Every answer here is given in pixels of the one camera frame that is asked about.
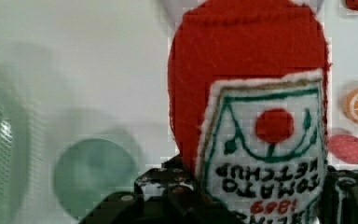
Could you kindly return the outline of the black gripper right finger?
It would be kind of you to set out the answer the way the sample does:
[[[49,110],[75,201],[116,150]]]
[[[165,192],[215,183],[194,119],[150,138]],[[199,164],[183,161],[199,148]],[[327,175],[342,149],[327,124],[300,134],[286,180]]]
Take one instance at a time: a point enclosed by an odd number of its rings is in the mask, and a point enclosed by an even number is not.
[[[358,170],[328,166],[318,218],[320,224],[358,224]]]

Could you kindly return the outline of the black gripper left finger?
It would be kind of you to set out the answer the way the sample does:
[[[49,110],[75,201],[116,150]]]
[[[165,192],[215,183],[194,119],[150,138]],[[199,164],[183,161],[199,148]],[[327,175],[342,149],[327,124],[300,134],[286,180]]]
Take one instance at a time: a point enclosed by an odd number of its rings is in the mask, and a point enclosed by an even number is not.
[[[205,207],[198,181],[178,156],[140,175],[134,189],[144,200],[143,215],[186,215]]]

